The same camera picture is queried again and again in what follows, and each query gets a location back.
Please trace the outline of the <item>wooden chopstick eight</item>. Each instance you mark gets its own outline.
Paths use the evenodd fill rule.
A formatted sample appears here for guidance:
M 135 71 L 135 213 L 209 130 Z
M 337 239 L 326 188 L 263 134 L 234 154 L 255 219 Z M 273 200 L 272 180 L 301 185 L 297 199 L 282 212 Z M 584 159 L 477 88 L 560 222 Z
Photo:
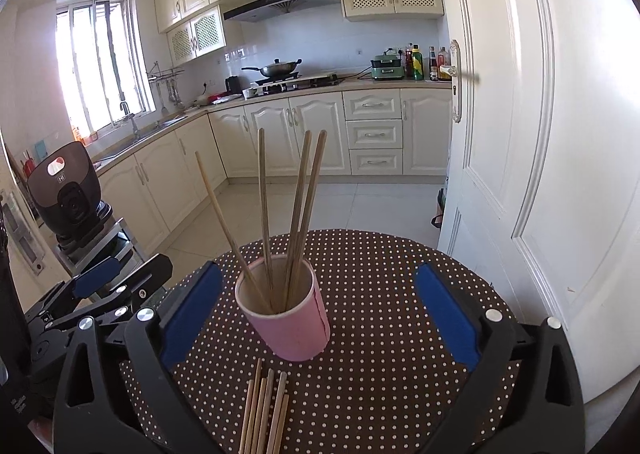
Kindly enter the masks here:
M 265 129 L 258 129 L 258 185 L 259 185 L 259 202 L 260 202 L 260 218 L 262 219 L 262 255 L 264 256 L 264 265 L 266 271 L 266 280 L 268 285 L 268 294 L 273 292 L 273 274 L 272 260 L 270 251 L 270 232 L 269 232 L 269 209 L 267 196 L 267 164 L 266 164 L 266 132 Z

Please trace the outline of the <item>wooden chopstick five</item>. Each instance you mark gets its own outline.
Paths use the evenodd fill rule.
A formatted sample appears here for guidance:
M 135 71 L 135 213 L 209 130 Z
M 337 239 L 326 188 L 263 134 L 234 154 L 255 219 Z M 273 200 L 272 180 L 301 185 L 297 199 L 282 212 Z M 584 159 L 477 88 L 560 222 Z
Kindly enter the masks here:
M 256 412 L 254 416 L 254 424 L 252 429 L 252 440 L 250 441 L 250 454 L 258 452 L 258 444 L 260 430 L 262 429 L 262 414 L 264 414 L 264 405 L 267 396 L 268 378 L 262 378 L 260 381 L 258 400 L 256 404 Z

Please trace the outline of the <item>red label bottle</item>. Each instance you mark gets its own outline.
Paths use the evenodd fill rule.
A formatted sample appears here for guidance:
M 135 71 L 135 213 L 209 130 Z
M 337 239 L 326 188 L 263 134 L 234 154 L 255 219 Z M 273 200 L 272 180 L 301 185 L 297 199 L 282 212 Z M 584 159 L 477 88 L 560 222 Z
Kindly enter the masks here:
M 439 49 L 437 54 L 437 76 L 439 81 L 450 81 L 451 77 L 448 73 L 442 70 L 442 66 L 449 66 L 450 57 L 448 50 L 445 47 Z

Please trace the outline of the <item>green electric cooker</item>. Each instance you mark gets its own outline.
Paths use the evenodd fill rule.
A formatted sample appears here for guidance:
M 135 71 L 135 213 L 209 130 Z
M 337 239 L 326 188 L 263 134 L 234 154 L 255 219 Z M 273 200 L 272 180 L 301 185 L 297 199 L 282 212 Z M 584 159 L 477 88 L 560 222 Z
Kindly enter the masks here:
M 405 69 L 401 61 L 401 53 L 388 48 L 382 55 L 371 60 L 371 77 L 375 81 L 396 81 L 405 77 Z

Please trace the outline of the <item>wooden chopstick six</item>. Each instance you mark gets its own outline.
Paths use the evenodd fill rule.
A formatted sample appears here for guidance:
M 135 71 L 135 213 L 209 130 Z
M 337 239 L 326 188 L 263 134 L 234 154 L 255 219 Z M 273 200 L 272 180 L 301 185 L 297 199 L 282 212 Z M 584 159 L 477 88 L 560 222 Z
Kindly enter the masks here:
M 265 448 L 265 440 L 268 426 L 268 417 L 269 417 L 269 408 L 272 397 L 273 383 L 274 383 L 274 370 L 270 368 L 268 370 L 267 377 L 268 378 L 268 386 L 267 386 L 267 396 L 264 405 L 264 414 L 262 414 L 262 429 L 260 430 L 259 444 L 258 444 L 258 452 L 264 452 Z

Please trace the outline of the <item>wooden chopstick three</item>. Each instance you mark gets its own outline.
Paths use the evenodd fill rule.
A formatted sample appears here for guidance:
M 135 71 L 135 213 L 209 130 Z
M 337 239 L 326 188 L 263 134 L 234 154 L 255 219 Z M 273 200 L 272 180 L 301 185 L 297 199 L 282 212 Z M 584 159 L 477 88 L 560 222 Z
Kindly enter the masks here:
M 238 447 L 239 454 L 243 454 L 245 452 L 247 426 L 248 426 L 248 421 L 250 420 L 250 410 L 252 409 L 253 392 L 254 392 L 254 380 L 252 379 L 247 384 L 241 435 L 240 435 L 239 447 Z

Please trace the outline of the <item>wooden chopstick one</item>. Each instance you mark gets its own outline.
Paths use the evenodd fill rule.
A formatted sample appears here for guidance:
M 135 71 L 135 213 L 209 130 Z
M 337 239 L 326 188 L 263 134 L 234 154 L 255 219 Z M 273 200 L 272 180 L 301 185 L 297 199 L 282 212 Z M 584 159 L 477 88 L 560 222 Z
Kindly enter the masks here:
M 238 245 L 238 243 L 236 243 L 235 238 L 233 237 L 231 230 L 228 226 L 228 223 L 226 222 L 226 219 L 224 218 L 224 213 L 222 212 L 222 209 L 218 203 L 218 200 L 216 198 L 215 195 L 215 191 L 212 188 L 212 186 L 209 183 L 208 177 L 206 175 L 206 171 L 204 168 L 204 165 L 202 163 L 201 160 L 201 155 L 200 152 L 196 151 L 194 153 L 195 159 L 196 159 L 196 164 L 198 164 L 198 169 L 200 170 L 200 174 L 203 180 L 203 183 L 205 185 L 205 189 L 209 198 L 209 202 L 212 204 L 214 212 L 217 216 L 218 222 L 220 224 L 221 230 L 224 233 L 224 236 L 227 239 L 227 242 L 230 245 L 230 248 L 232 250 L 232 253 L 235 255 L 235 258 L 237 261 L 239 261 L 239 265 L 241 267 L 242 272 L 245 275 L 245 278 L 247 279 L 247 281 L 250 282 L 250 285 L 253 286 L 254 291 L 257 293 L 257 295 L 259 296 L 260 300 L 262 300 L 262 303 L 264 304 L 264 306 L 269 310 L 272 311 L 273 307 L 272 304 L 270 304 L 270 301 L 267 297 L 267 295 L 264 293 L 264 291 L 262 290 L 262 288 L 259 286 L 256 278 L 254 277 L 254 274 L 252 272 L 252 270 L 250 270 L 250 267 L 248 266 L 248 263 L 246 262 L 246 260 L 244 259 L 244 256 L 242 255 L 241 251 L 240 251 L 240 247 Z

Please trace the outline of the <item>wooden chopstick two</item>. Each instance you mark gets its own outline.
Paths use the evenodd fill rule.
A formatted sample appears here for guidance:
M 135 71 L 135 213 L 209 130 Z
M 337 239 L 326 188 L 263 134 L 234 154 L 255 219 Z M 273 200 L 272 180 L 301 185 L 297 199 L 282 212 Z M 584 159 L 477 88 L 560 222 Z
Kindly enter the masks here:
M 303 195 L 305 191 L 305 181 L 308 168 L 308 159 L 311 146 L 311 131 L 306 130 L 304 133 L 303 151 L 300 155 L 298 176 L 296 182 L 296 190 L 294 197 L 294 206 L 292 212 L 292 220 L 290 226 L 290 238 L 288 239 L 288 253 L 286 254 L 285 270 L 284 270 L 284 292 L 283 292 L 283 308 L 288 309 L 288 290 L 290 289 L 291 271 L 293 266 L 294 252 L 297 244 L 297 233 L 299 229 L 300 213 L 302 212 Z

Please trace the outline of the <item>wooden chopstick four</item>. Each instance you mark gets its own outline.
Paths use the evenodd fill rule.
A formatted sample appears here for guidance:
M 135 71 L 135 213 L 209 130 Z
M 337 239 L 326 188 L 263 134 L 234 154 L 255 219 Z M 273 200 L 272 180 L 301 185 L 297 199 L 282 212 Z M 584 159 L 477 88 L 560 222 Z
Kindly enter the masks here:
M 256 412 L 256 404 L 258 400 L 258 393 L 259 393 L 259 387 L 260 387 L 260 375 L 262 375 L 262 358 L 257 359 L 255 374 L 253 377 L 253 380 L 254 380 L 253 402 L 252 402 L 252 409 L 250 410 L 250 420 L 248 421 L 248 426 L 247 426 L 245 452 L 243 454 L 248 453 L 248 451 L 250 450 L 250 441 L 252 440 L 252 429 L 254 424 L 254 416 Z

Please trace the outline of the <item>wooden chopstick ten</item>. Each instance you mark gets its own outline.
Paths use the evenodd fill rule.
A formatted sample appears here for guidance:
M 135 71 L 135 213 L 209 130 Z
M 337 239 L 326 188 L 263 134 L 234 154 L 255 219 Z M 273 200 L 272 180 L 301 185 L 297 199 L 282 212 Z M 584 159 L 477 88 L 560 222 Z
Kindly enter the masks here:
M 272 450 L 273 454 L 279 454 L 281 451 L 284 427 L 286 422 L 286 414 L 288 414 L 288 401 L 290 401 L 290 395 L 288 393 L 285 393 L 282 400 L 280 414 L 277 422 L 276 440 L 274 440 L 274 445 Z

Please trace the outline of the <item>wooden chopstick seven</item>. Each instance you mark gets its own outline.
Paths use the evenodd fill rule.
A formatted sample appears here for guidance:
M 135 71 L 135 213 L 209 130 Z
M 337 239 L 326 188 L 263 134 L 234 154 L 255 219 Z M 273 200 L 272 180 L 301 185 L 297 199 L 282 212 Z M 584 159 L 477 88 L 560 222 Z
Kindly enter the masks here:
M 267 454 L 272 454 L 274 452 L 274 444 L 276 443 L 279 417 L 281 413 L 283 398 L 285 395 L 286 378 L 288 378 L 288 373 L 281 372 L 276 393 L 276 401 L 274 401 L 273 405 L 271 424 L 269 427 L 269 437 L 266 447 Z

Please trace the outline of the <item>wall utensil rack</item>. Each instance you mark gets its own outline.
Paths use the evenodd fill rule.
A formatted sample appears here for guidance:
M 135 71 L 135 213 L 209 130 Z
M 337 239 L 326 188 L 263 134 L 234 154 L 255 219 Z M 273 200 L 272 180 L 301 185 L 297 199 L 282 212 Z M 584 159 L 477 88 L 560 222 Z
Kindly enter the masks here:
M 178 77 L 182 73 L 182 69 L 163 69 L 158 61 L 146 71 L 154 99 L 164 116 L 169 113 L 183 113 L 186 110 L 178 88 Z

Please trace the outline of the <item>green yellow bottle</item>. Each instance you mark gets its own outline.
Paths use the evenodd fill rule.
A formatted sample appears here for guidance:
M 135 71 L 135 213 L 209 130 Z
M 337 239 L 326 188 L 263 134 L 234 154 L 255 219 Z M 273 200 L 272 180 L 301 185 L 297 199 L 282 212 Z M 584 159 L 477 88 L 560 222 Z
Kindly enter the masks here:
M 416 81 L 424 80 L 424 63 L 423 55 L 418 45 L 412 46 L 411 51 L 413 78 Z

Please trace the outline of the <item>metal shelf rack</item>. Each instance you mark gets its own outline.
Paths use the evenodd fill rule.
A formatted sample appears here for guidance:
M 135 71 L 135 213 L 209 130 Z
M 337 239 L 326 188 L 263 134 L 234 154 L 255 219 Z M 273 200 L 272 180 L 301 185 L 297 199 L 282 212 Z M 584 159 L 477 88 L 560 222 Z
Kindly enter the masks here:
M 64 249 L 61 242 L 58 242 L 53 252 L 72 277 L 85 273 L 104 259 L 115 258 L 119 262 L 119 274 L 93 292 L 89 296 L 91 301 L 110 295 L 130 273 L 149 259 L 125 219 L 115 220 L 113 217 L 104 223 L 104 228 L 84 247 L 77 245 L 75 248 Z

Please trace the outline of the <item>wooden chopstick nine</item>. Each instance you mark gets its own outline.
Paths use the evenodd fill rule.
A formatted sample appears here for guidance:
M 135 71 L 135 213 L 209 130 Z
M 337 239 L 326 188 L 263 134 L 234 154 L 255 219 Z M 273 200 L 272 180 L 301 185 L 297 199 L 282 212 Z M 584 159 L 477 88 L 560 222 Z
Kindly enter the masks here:
M 293 295 L 298 284 L 299 272 L 304 258 L 306 237 L 309 230 L 312 210 L 314 209 L 314 199 L 316 198 L 321 164 L 324 149 L 326 148 L 326 138 L 328 138 L 328 134 L 322 129 L 318 136 L 316 152 L 314 152 L 314 164 L 312 164 L 311 176 L 306 191 L 303 216 L 296 234 L 297 242 L 293 249 L 292 266 L 290 268 L 290 275 L 288 276 L 288 290 L 286 291 L 286 295 L 288 295 L 288 299 L 286 300 L 288 307 L 294 306 Z

